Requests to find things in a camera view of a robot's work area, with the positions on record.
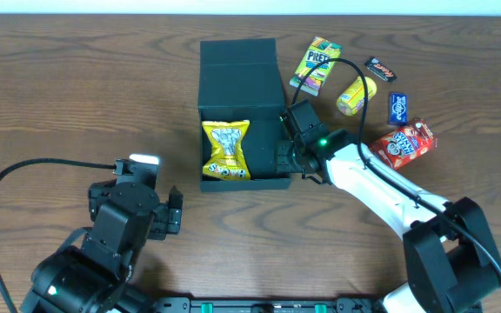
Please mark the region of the green Pretz snack box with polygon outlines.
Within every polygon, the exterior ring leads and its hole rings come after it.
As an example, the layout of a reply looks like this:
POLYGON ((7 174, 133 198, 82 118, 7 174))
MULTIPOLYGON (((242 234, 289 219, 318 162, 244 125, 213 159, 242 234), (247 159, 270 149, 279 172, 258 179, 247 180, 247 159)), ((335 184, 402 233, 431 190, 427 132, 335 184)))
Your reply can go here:
POLYGON ((330 62, 323 63, 319 67, 317 65, 328 59, 339 58, 343 50, 343 46, 338 43, 314 37, 295 70, 290 85, 298 87, 303 83, 302 91, 317 96, 335 64, 330 62))

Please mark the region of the black box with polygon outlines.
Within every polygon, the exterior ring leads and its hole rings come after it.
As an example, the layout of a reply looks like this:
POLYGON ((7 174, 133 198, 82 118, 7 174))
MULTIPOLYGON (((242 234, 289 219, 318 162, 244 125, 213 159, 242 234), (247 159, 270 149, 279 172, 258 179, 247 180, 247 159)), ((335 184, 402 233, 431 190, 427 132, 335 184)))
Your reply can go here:
POLYGON ((202 122, 250 122, 242 141, 250 179, 201 175, 202 192, 290 187, 291 175, 276 172, 277 143, 288 135, 280 120, 285 94, 273 38, 202 41, 197 108, 202 122))

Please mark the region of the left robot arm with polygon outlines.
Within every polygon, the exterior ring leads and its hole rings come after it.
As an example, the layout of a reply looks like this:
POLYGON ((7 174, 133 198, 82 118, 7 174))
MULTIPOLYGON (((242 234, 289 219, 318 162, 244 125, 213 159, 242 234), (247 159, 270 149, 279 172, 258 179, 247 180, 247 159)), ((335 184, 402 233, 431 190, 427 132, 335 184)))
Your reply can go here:
POLYGON ((92 226, 74 230, 32 273, 22 312, 154 312, 155 300, 129 281, 147 240, 180 231, 184 196, 166 202, 153 174, 121 175, 88 189, 92 226))

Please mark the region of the yellow candy tube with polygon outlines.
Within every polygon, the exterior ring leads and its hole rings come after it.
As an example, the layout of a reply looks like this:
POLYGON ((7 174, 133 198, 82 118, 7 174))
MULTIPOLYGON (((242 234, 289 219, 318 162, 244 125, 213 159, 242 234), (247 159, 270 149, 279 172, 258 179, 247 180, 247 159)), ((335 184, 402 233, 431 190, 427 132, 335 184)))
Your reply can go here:
MULTIPOLYGON (((377 85, 370 77, 365 77, 368 100, 377 93, 377 85)), ((346 116, 356 115, 364 106, 364 85, 361 77, 357 79, 338 97, 337 108, 346 116)))

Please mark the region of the yellow Hacks candy bag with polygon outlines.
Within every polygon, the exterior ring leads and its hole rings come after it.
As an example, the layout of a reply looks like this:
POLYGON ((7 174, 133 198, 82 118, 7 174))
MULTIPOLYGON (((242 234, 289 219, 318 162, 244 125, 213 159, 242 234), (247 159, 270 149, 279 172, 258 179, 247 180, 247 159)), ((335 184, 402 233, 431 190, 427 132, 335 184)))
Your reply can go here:
POLYGON ((251 179, 242 147, 249 126, 249 120, 202 122, 203 130, 211 145, 210 158, 203 166, 205 176, 223 181, 251 179))

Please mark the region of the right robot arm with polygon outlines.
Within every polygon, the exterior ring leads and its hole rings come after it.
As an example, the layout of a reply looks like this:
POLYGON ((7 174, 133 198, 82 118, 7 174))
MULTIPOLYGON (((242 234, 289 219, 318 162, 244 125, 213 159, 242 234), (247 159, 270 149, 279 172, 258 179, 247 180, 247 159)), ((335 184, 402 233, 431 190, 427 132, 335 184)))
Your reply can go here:
POLYGON ((306 100, 280 120, 289 137, 277 145, 277 171, 350 193, 402 240, 407 281, 372 311, 475 312, 501 288, 501 256, 470 198, 450 202, 411 183, 354 135, 329 131, 306 100))

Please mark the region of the blue Eclipse mint pack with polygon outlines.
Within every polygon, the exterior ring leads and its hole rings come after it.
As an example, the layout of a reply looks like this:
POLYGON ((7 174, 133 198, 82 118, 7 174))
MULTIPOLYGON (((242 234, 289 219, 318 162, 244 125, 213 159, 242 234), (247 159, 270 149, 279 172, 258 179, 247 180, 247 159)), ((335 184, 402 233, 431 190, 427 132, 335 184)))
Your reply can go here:
POLYGON ((390 93, 388 123, 398 126, 406 125, 407 113, 408 97, 403 93, 390 93))

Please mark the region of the red Hello Panda box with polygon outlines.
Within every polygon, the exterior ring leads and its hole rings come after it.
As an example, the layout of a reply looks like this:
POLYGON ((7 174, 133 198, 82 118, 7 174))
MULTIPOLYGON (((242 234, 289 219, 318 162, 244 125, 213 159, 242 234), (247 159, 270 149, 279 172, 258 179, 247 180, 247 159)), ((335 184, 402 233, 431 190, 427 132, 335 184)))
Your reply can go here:
POLYGON ((405 126, 369 144, 369 150, 383 163, 397 170, 438 145, 437 136, 424 119, 416 118, 405 126))

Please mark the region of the black Mars chocolate bar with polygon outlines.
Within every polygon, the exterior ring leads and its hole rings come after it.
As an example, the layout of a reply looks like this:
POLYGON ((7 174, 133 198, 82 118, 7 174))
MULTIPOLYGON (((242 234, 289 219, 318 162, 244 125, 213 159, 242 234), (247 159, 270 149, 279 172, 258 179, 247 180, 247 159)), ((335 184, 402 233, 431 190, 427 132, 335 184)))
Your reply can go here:
POLYGON ((382 64, 376 57, 370 57, 367 59, 364 62, 364 66, 387 83, 393 83, 397 80, 395 72, 382 64))

